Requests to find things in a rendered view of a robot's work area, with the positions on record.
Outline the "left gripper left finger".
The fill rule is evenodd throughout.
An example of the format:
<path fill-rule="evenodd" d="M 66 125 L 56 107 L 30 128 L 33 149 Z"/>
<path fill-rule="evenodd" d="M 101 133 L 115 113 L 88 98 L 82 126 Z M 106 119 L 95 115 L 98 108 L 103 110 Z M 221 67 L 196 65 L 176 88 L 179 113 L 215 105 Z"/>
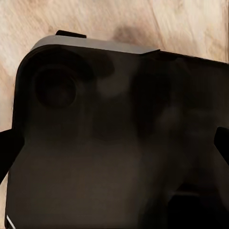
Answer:
<path fill-rule="evenodd" d="M 0 132 L 0 184 L 25 144 L 20 127 Z"/>

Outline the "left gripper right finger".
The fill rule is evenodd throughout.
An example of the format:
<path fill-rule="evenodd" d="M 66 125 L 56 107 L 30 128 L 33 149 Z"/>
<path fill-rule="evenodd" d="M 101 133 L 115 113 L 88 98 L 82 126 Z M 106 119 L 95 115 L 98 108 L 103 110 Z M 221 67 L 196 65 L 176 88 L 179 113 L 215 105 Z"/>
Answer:
<path fill-rule="evenodd" d="M 229 129 L 218 127 L 215 134 L 214 144 L 229 165 Z"/>

